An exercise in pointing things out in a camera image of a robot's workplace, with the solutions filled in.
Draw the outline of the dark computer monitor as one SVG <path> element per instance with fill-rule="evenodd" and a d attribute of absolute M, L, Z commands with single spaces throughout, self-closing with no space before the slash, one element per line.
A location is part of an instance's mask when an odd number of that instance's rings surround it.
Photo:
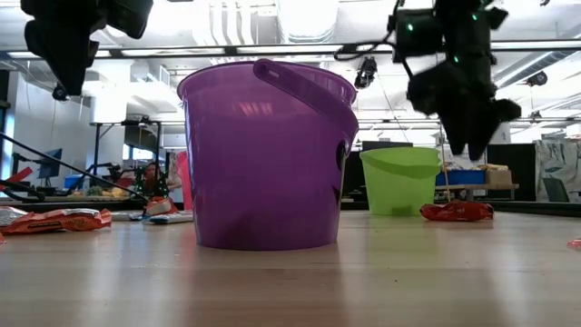
<path fill-rule="evenodd" d="M 62 158 L 63 149 L 50 150 L 45 153 L 46 155 L 60 160 Z M 60 173 L 60 164 L 52 160 L 43 158 L 40 163 L 38 170 L 38 178 L 46 179 L 57 177 Z"/>

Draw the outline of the purple plastic bucket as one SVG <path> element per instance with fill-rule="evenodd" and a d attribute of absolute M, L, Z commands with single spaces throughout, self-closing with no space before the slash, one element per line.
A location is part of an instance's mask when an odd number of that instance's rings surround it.
<path fill-rule="evenodd" d="M 259 59 L 203 68 L 177 92 L 199 245 L 282 251 L 337 240 L 359 128 L 347 79 Z"/>

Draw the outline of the red flat piece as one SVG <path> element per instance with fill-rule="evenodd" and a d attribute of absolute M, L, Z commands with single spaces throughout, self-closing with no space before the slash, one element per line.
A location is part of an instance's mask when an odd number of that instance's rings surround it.
<path fill-rule="evenodd" d="M 5 188 L 7 185 L 11 185 L 12 183 L 20 183 L 32 173 L 33 170 L 30 167 L 26 167 L 20 172 L 13 174 L 6 180 L 0 180 L 0 189 Z"/>

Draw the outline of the person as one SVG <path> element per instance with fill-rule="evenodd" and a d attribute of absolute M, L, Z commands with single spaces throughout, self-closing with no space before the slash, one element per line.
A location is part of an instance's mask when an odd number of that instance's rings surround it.
<path fill-rule="evenodd" d="M 135 191 L 146 198 L 168 197 L 167 174 L 155 163 L 139 167 L 135 172 Z"/>

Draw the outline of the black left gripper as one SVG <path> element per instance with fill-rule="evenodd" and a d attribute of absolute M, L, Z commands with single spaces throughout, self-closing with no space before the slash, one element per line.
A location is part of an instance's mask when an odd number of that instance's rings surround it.
<path fill-rule="evenodd" d="M 106 26 L 102 0 L 20 0 L 30 52 L 42 57 L 69 95 L 82 93 L 90 35 Z"/>

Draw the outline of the white ceiling duct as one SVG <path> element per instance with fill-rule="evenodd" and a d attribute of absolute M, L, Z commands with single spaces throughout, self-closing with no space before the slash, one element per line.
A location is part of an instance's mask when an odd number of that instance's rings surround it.
<path fill-rule="evenodd" d="M 332 40 L 339 0 L 275 0 L 284 44 L 326 44 Z"/>

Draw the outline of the green plastic bucket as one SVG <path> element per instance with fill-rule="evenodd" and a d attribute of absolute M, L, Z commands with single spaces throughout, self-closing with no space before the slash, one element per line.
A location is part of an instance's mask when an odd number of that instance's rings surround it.
<path fill-rule="evenodd" d="M 362 161 L 369 211 L 374 215 L 418 216 L 434 202 L 439 151 L 393 147 L 364 151 Z"/>

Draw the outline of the white pillar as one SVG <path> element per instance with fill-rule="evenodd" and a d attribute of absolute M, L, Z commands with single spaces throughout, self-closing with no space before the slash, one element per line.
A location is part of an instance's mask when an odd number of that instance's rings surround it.
<path fill-rule="evenodd" d="M 511 143 L 511 128 L 509 123 L 502 123 L 495 131 L 490 140 L 491 144 L 510 144 Z"/>

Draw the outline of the brown cardboard box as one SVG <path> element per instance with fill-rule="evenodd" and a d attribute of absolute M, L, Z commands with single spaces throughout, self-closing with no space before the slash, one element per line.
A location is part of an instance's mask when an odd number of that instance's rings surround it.
<path fill-rule="evenodd" d="M 486 182 L 491 185 L 511 185 L 512 173 L 510 170 L 487 170 Z"/>

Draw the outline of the black partition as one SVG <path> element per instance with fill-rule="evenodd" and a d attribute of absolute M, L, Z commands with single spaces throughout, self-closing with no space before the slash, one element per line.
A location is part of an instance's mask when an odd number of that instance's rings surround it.
<path fill-rule="evenodd" d="M 536 148 L 534 144 L 491 144 L 487 147 L 487 163 L 506 165 L 512 173 L 515 200 L 535 202 Z"/>

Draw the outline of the blue plastic bin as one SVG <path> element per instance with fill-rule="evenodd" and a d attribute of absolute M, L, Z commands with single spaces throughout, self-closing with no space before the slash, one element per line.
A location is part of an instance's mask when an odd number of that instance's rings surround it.
<path fill-rule="evenodd" d="M 486 172 L 481 170 L 451 170 L 439 173 L 436 177 L 436 186 L 485 184 Z"/>

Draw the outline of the colourful objects pile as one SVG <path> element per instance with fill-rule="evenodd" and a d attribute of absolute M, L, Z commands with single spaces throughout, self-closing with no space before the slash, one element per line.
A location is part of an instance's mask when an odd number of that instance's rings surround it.
<path fill-rule="evenodd" d="M 123 198 L 129 195 L 128 192 L 122 190 L 118 187 L 113 188 L 103 188 L 101 186 L 91 186 L 86 190 L 73 191 L 72 196 L 85 196 L 85 197 L 110 197 L 110 198 Z"/>

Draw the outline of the black chair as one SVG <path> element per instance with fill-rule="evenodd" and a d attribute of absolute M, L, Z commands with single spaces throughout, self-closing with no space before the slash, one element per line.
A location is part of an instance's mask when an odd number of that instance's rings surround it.
<path fill-rule="evenodd" d="M 569 196 L 563 182 L 557 178 L 547 177 L 543 179 L 548 201 L 551 203 L 568 203 Z"/>

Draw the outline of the wooden bench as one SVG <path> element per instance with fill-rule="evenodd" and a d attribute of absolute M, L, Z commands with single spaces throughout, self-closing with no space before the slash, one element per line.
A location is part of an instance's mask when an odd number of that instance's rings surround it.
<path fill-rule="evenodd" d="M 436 192 L 446 192 L 447 194 L 466 192 L 466 199 L 470 202 L 474 200 L 475 191 L 510 191 L 510 199 L 515 199 L 515 192 L 519 188 L 517 183 L 511 184 L 455 184 L 436 186 Z"/>

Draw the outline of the black table frame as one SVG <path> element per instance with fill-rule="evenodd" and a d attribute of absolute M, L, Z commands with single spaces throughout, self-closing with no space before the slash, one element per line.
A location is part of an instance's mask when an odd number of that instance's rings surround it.
<path fill-rule="evenodd" d="M 97 174 L 97 165 L 99 164 L 99 153 L 100 153 L 100 145 L 101 145 L 101 138 L 105 136 L 112 128 L 114 127 L 139 127 L 143 129 L 145 127 L 155 127 L 155 147 L 153 149 L 153 158 L 155 160 L 155 164 L 158 166 L 160 165 L 160 148 L 161 148 L 161 138 L 162 138 L 162 122 L 161 121 L 153 121 L 147 117 L 142 117 L 140 120 L 123 120 L 121 122 L 109 122 L 109 123 L 102 123 L 102 122 L 91 122 L 91 126 L 95 128 L 95 140 L 94 140 L 94 160 L 93 160 L 93 174 Z"/>

